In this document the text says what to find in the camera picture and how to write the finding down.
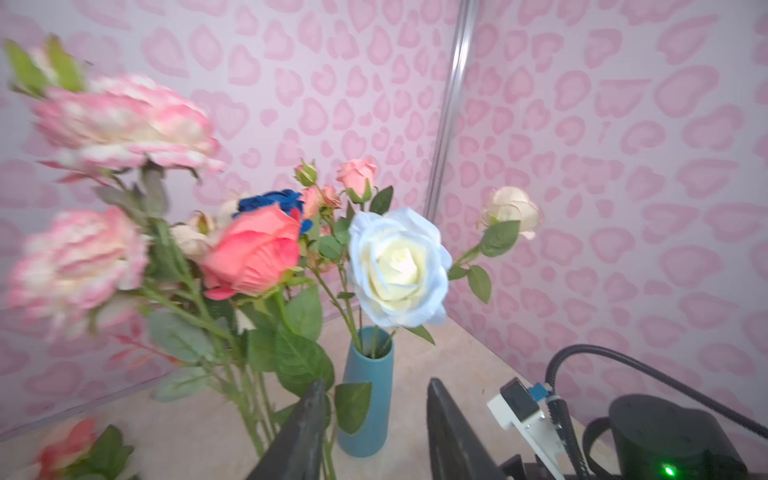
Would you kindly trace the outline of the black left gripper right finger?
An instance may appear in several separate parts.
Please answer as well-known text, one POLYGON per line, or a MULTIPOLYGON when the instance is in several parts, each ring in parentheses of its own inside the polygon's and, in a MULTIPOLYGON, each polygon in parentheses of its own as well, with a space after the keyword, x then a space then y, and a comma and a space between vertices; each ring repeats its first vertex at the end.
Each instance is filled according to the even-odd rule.
POLYGON ((427 388, 427 430, 434 480, 506 479, 438 378, 427 388))

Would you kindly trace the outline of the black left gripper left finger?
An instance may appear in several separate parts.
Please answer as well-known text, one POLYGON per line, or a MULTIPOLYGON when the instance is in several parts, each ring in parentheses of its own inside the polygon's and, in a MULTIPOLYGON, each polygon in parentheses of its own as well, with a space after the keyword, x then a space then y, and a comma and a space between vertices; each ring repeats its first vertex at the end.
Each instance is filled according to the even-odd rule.
POLYGON ((325 390, 313 381, 246 480, 318 480, 325 431, 325 390))

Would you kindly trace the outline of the teal ceramic vase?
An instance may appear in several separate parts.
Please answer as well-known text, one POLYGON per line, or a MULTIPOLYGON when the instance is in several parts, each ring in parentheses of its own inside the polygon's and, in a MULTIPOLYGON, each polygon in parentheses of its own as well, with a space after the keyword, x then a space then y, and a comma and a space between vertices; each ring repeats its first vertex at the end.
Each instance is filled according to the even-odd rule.
POLYGON ((337 402, 338 444, 348 455, 366 458, 378 453, 387 439, 395 346, 379 327, 366 326, 359 336, 363 350, 349 347, 337 402))

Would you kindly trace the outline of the light blue white rose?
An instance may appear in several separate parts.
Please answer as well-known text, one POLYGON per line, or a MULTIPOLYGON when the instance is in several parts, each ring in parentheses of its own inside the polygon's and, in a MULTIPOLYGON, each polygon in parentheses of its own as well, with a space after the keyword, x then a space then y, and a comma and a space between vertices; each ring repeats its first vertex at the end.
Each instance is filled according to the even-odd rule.
POLYGON ((452 258, 434 224, 403 207, 359 212, 349 233, 355 296, 373 325, 416 333, 445 322, 452 258))

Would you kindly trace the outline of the peach spray rose branch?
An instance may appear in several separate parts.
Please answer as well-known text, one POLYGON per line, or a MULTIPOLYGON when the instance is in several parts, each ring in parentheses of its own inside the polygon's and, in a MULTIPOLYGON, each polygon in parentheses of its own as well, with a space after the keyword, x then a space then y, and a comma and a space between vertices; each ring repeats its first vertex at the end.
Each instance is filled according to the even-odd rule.
POLYGON ((217 220, 210 214, 196 210, 185 221, 171 226, 171 235, 183 255, 200 263, 214 243, 218 230, 217 220))

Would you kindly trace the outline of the pink spray rose branch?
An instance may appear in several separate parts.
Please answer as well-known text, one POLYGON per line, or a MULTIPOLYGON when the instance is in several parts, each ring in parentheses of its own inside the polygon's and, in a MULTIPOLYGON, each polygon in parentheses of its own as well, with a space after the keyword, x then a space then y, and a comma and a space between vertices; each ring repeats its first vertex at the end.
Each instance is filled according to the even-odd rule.
POLYGON ((302 190, 299 201, 302 217, 312 224, 302 235, 306 247, 306 266, 338 310, 357 351, 371 359, 378 348, 363 345, 362 312, 354 313, 352 302, 361 298, 353 292, 351 267, 351 223, 367 206, 388 207, 393 189, 375 186, 377 167, 372 158, 354 159, 341 164, 336 186, 320 184, 316 163, 301 160, 294 176, 302 190))

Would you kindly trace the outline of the large peach pink rose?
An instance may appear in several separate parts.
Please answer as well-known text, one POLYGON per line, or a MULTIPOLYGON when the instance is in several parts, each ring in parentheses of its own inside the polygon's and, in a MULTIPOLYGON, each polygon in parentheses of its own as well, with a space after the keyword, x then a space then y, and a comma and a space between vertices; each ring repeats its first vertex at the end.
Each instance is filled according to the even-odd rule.
POLYGON ((492 294, 492 280, 488 271, 476 264, 476 259, 496 258, 506 254, 520 237, 533 239, 540 224, 541 211, 523 189, 505 186, 495 190, 483 211, 481 239, 453 263, 448 278, 451 281, 466 278, 475 297, 488 304, 492 294))

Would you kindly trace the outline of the dark blue small flower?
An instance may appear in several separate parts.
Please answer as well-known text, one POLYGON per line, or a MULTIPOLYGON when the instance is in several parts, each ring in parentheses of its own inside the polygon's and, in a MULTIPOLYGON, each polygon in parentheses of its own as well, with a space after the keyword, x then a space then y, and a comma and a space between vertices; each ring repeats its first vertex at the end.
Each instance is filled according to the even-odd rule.
POLYGON ((232 215, 235 219, 241 214, 255 212, 270 205, 277 205, 286 215, 291 215, 297 210, 301 215, 304 214, 304 200, 299 192, 291 189, 276 190, 266 192, 262 195, 256 195, 239 200, 237 210, 232 215))

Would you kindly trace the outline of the pink peony flower stem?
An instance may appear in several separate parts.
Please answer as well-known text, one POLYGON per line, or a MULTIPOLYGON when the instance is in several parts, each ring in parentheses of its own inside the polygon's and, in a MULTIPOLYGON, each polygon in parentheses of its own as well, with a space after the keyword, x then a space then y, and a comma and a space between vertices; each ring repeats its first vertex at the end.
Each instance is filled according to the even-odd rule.
POLYGON ((9 274, 8 306, 52 341, 141 316, 163 354, 197 369, 167 395, 207 384, 233 403, 220 389, 228 377, 217 350, 230 328, 208 314, 202 261, 183 255, 167 218, 169 172, 222 169, 211 120, 149 78, 88 77, 56 36, 35 50, 12 40, 3 50, 12 89, 31 98, 36 130, 53 149, 48 166, 65 183, 89 183, 101 202, 57 213, 26 240, 9 274))

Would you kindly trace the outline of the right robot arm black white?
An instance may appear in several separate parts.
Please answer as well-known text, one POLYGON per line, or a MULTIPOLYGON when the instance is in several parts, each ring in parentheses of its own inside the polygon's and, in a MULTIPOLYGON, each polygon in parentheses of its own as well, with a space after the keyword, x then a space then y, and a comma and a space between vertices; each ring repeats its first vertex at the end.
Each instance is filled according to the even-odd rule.
MULTIPOLYGON (((566 442, 542 411, 543 399, 528 389, 501 393, 488 408, 505 430, 516 429, 535 453, 533 462, 515 455, 501 464, 512 479, 575 479, 559 456, 566 442)), ((710 414, 650 395, 614 400, 609 413, 589 423, 576 441, 593 479, 763 479, 751 472, 710 414)))

